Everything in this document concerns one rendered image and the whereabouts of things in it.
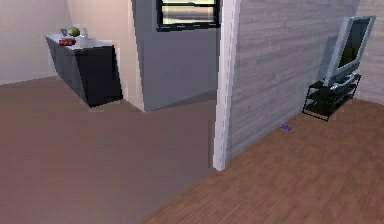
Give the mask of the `grey television set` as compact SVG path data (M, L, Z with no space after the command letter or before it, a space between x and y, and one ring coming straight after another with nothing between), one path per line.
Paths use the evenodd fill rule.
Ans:
M344 77L352 79L354 72L359 68L375 21L375 15L352 16L343 19L323 79L324 86L337 85L338 81Z

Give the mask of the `black framed window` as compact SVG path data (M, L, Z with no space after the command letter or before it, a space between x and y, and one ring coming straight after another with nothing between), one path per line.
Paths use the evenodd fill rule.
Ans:
M159 32L219 28L220 0L157 0Z

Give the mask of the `black kitchen counter cabinet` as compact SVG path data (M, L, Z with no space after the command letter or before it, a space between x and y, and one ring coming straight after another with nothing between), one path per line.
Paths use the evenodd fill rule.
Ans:
M62 34L47 34L45 38L56 72L89 107L123 98L112 44L77 37L74 45L60 46Z

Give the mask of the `black television stand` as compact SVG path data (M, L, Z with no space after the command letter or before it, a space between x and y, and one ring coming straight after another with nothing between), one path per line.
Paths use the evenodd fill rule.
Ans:
M329 118L347 101L354 97L361 79L352 73L341 78L330 87L317 81L308 87L302 113L328 122Z

